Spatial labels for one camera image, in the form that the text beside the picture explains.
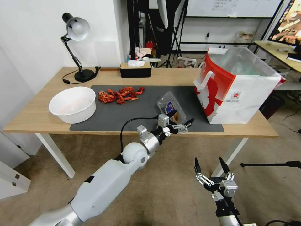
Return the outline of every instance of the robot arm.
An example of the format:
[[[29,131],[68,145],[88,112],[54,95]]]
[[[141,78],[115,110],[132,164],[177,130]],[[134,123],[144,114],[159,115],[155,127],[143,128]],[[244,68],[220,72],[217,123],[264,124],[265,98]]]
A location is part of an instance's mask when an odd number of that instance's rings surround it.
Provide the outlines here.
[[[238,189],[238,186],[234,182],[235,174],[230,172],[228,165],[221,157],[219,161],[223,168],[224,176],[207,178],[202,174],[198,160],[195,158],[194,170],[196,180],[204,186],[206,190],[212,193],[211,197],[217,207],[215,214],[221,226],[243,226],[237,216],[239,212],[231,201]]]
[[[128,185],[134,172],[143,167],[171,133],[184,133],[194,119],[184,125],[170,125],[169,116],[158,116],[158,127],[150,133],[137,128],[141,143],[132,142],[121,153],[124,161],[109,160],[78,189],[74,199],[65,207],[42,214],[29,226],[80,226],[89,218],[100,215]]]

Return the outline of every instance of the desk lamp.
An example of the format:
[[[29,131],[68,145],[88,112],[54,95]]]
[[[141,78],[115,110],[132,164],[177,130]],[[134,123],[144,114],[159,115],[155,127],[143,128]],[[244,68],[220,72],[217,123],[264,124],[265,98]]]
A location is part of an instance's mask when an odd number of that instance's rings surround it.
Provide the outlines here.
[[[73,55],[67,42],[70,40],[81,41],[84,40],[90,31],[88,22],[80,17],[73,17],[70,13],[63,14],[63,21],[66,23],[67,34],[61,37],[75,64],[78,66],[78,72],[75,73],[74,78],[79,82],[86,82],[96,77],[99,67],[95,67],[95,72],[92,70],[83,70],[82,64],[77,57]]]

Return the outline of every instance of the lamp shade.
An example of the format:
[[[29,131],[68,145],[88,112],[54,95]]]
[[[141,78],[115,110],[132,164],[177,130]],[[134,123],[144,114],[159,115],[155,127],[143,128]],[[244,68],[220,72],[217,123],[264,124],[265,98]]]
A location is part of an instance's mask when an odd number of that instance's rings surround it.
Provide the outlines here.
[[[72,40],[81,41],[88,36],[90,25],[86,20],[64,13],[63,21],[66,23],[67,33]]]

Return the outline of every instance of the wooden table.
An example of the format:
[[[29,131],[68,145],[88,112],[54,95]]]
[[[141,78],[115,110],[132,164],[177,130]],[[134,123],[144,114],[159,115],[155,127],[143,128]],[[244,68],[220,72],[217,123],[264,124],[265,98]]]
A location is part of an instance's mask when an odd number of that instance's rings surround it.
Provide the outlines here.
[[[290,49],[290,53],[296,53],[289,45],[284,43],[278,43],[273,41],[255,41],[256,45],[258,45],[261,49],[265,52],[288,66],[289,68],[301,72],[301,63],[288,60],[288,53],[287,52],[279,52],[278,49],[287,48]]]
[[[74,70],[76,70],[76,67],[63,67],[4,129],[5,132],[11,133],[35,133],[69,177],[73,177],[75,171],[50,137],[50,133],[119,135],[120,132],[69,130],[70,124],[64,123],[57,116],[52,115],[48,110],[48,104],[53,96],[62,90],[74,86],[193,85],[193,80],[199,74],[199,69],[153,68],[150,78],[121,78],[119,71],[99,71],[97,77],[91,81],[78,85],[63,83],[63,75]],[[73,81],[73,74],[68,75],[65,79]],[[247,124],[225,124],[223,127],[224,132],[188,132],[177,134],[175,136],[236,137],[237,139],[234,141],[233,147],[224,156],[224,160],[227,164],[233,160],[249,137],[278,137],[278,134],[259,111]],[[136,135],[137,132],[124,131],[123,134]],[[222,169],[219,165],[212,176],[220,176],[221,174]]]

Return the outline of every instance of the tissue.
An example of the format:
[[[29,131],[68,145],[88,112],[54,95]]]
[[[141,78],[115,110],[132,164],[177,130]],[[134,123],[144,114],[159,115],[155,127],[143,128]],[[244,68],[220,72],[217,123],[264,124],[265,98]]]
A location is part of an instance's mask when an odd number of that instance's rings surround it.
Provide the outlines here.
[[[129,61],[129,67],[141,67],[145,64],[145,61]]]

